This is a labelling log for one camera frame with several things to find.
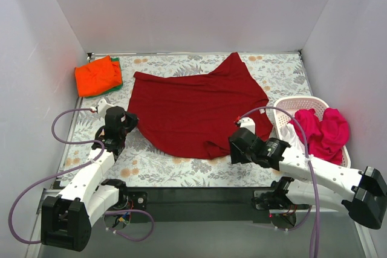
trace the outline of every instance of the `green cloth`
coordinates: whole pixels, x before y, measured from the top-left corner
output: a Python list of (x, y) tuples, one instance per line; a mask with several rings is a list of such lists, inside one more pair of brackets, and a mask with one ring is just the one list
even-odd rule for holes
[[(112, 57), (112, 58), (111, 58), (111, 61), (112, 61), (112, 62), (120, 62), (120, 58), (119, 58), (119, 57)], [(121, 85), (118, 85), (118, 86), (115, 86), (115, 87), (113, 87), (113, 88), (111, 88), (111, 89), (108, 89), (107, 91), (103, 92), (102, 94), (95, 95), (95, 96), (88, 96), (88, 97), (85, 97), (85, 98), (94, 98), (94, 97), (102, 96), (102, 95), (105, 95), (105, 94), (107, 94), (107, 93), (114, 92), (114, 91), (118, 91), (119, 89), (121, 89), (122, 86), (123, 86), (122, 70), (121, 70), (121, 81), (122, 81), (122, 84), (121, 84)]]

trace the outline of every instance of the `wire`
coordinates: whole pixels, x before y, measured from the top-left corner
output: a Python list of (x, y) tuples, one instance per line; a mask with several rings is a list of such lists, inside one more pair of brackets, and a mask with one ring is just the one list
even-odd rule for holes
[(290, 224), (292, 227), (294, 227), (294, 223), (291, 222), (291, 220), (289, 220), (289, 217), (288, 216), (284, 216), (284, 215), (281, 215), (279, 216), (282, 220), (285, 220), (286, 223)]
[(115, 209), (115, 210), (122, 210), (123, 208), (125, 208), (127, 206), (128, 202), (129, 202), (129, 198), (126, 197), (126, 202), (125, 202), (125, 204), (122, 207), (120, 207), (120, 208), (113, 207), (113, 209)]
[[(61, 114), (59, 114), (53, 121), (53, 124), (51, 126), (51, 133), (53, 134), (54, 138), (61, 142), (61, 143), (65, 143), (65, 144), (86, 144), (86, 143), (99, 143), (101, 145), (101, 151), (100, 153), (98, 153), (98, 155), (96, 157), (93, 158), (94, 161), (98, 160), (98, 158), (101, 157), (103, 151), (105, 150), (105, 145), (99, 141), (99, 140), (88, 140), (88, 141), (65, 141), (65, 140), (62, 140), (60, 139), (56, 134), (55, 134), (55, 124), (56, 122), (58, 121), (59, 118), (61, 118), (61, 116), (67, 114), (67, 113), (70, 113), (70, 112), (76, 112), (76, 111), (91, 111), (91, 109), (88, 109), (88, 108), (80, 108), (80, 109), (70, 109), (70, 110), (67, 110)], [(20, 199), (29, 191), (31, 190), (33, 187), (36, 187), (38, 184), (41, 184), (42, 182), (45, 182), (45, 181), (48, 181), (50, 179), (53, 179), (53, 178), (57, 178), (58, 176), (61, 176), (61, 175), (65, 175), (66, 173), (69, 173), (69, 172), (73, 172), (75, 170), (78, 170), (78, 169), (82, 169), (88, 165), (91, 164), (91, 161), (88, 161), (87, 163), (85, 164), (81, 164), (80, 166), (76, 166), (72, 169), (68, 169), (68, 170), (65, 170), (64, 172), (60, 172), (60, 173), (56, 173), (54, 175), (50, 175), (46, 178), (42, 178), (36, 182), (34, 182), (32, 185), (30, 185), (29, 187), (27, 187), (25, 190), (23, 190), (20, 195), (18, 195), (18, 197), (15, 199), (15, 201), (13, 202), (12, 206), (11, 206), (11, 209), (10, 209), (10, 212), (8, 214), (8, 227), (11, 231), (11, 234), (12, 236), (18, 240), (19, 242), (22, 242), (24, 244), (39, 244), (41, 243), (41, 241), (39, 240), (36, 240), (36, 241), (29, 241), (29, 240), (25, 240), (23, 238), (21, 238), (16, 232), (15, 232), (15, 228), (13, 227), (13, 222), (12, 222), (12, 217), (13, 217), (13, 213), (15, 211), (15, 208), (16, 208), (16, 205), (18, 204), (18, 202), (20, 201)]]
[(144, 215), (148, 216), (148, 218), (151, 220), (151, 223), (152, 223), (151, 229), (149, 230), (149, 232), (144, 237), (133, 238), (133, 237), (129, 237), (126, 234), (123, 234), (123, 233), (121, 233), (119, 231), (116, 231), (113, 228), (109, 228), (109, 230), (112, 231), (115, 234), (120, 235), (121, 237), (124, 237), (127, 240), (132, 241), (132, 242), (141, 242), (141, 241), (144, 241), (145, 239), (147, 239), (153, 233), (154, 228), (155, 228), (155, 221), (153, 220), (153, 217), (151, 216), (151, 214), (149, 214), (148, 212), (142, 211), (142, 210), (133, 210), (133, 209), (130, 209), (130, 210), (120, 210), (120, 211), (107, 211), (105, 213), (105, 216), (114, 216), (116, 214), (124, 214), (126, 212), (129, 212), (129, 213), (140, 213), (140, 214), (144, 214)]
[(113, 226), (111, 226), (112, 228), (115, 228), (120, 223), (119, 218), (120, 218), (120, 216), (116, 217)]
[[(134, 203), (133, 203), (132, 200), (131, 200), (131, 202), (132, 202), (131, 210), (133, 210)], [(129, 215), (129, 223), (131, 222), (131, 220), (132, 220), (132, 215), (130, 214), (130, 215)]]
[(294, 207), (294, 210), (289, 215), (294, 214), (296, 210), (297, 210), (297, 205)]
[(283, 213), (283, 214), (282, 214), (283, 216), (286, 216), (287, 214), (289, 214), (289, 212), (290, 212), (290, 210), (291, 210), (291, 206), (292, 206), (292, 205), (289, 206), (289, 209), (288, 209), (288, 211), (287, 211), (286, 213)]
[(252, 112), (255, 112), (255, 111), (258, 111), (258, 110), (261, 110), (261, 109), (274, 109), (274, 110), (281, 111), (282, 113), (284, 113), (287, 116), (289, 116), (290, 119), (292, 119), (294, 121), (294, 123), (298, 126), (298, 128), (301, 131), (302, 139), (303, 139), (304, 146), (305, 146), (305, 158), (308, 161), (308, 166), (309, 166), (309, 169), (310, 169), (310, 174), (311, 174), (312, 183), (313, 183), (314, 199), (316, 201), (316, 217), (314, 219), (314, 226), (313, 226), (313, 231), (312, 231), (312, 235), (311, 235), (311, 242), (310, 242), (310, 247), (309, 247), (309, 257), (317, 258), (317, 255), (318, 255), (318, 252), (319, 252), (319, 242), (320, 242), (320, 199), (319, 199), (319, 191), (317, 189), (317, 178), (316, 178), (316, 175), (314, 174), (314, 169), (313, 169), (312, 163), (311, 163), (310, 158), (309, 158), (307, 136), (305, 134), (304, 129), (302, 128), (300, 123), (297, 121), (297, 119), (295, 119), (286, 110), (283, 110), (281, 108), (277, 108), (277, 107), (274, 107), (274, 106), (257, 107), (255, 109), (252, 109), (252, 110), (248, 111), (244, 115), (242, 115), (241, 118), (244, 118), (244, 117), (250, 115)]

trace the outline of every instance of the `red shirt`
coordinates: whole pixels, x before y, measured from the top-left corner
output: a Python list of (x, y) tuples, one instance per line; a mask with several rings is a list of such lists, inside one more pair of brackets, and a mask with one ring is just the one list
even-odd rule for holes
[[(156, 148), (178, 157), (230, 154), (235, 119), (268, 102), (238, 53), (205, 75), (162, 78), (136, 72), (134, 77), (128, 111), (137, 114), (140, 132)], [(254, 112), (250, 118), (266, 140), (273, 128), (266, 114)]]

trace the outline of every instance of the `cloth pile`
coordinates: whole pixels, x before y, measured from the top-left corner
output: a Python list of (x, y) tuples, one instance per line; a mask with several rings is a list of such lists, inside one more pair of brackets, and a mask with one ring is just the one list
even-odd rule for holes
[(96, 97), (123, 86), (120, 59), (106, 56), (75, 68), (79, 97)]
[[(342, 147), (350, 138), (348, 122), (337, 109), (326, 108), (321, 121), (314, 113), (314, 109), (301, 109), (294, 115), (307, 136), (309, 153), (340, 165), (343, 158)], [(304, 151), (301, 131), (293, 120), (280, 130), (285, 141)]]

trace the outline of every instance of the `red cloth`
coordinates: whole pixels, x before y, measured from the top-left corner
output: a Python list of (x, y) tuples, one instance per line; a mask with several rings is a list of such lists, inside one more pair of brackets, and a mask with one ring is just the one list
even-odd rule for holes
[[(136, 72), (128, 111), (158, 149), (178, 157), (211, 159), (230, 154), (235, 119), (265, 106), (268, 98), (238, 53), (205, 75), (162, 78)], [(256, 133), (266, 140), (273, 125), (254, 112)]]
[[(294, 117), (305, 131), (309, 144), (309, 153), (315, 157), (340, 165), (342, 163), (342, 147), (350, 138), (348, 122), (337, 109), (327, 108), (324, 111), (322, 121), (315, 116), (314, 109), (301, 109)], [(301, 141), (300, 129), (293, 121), (290, 121)]]

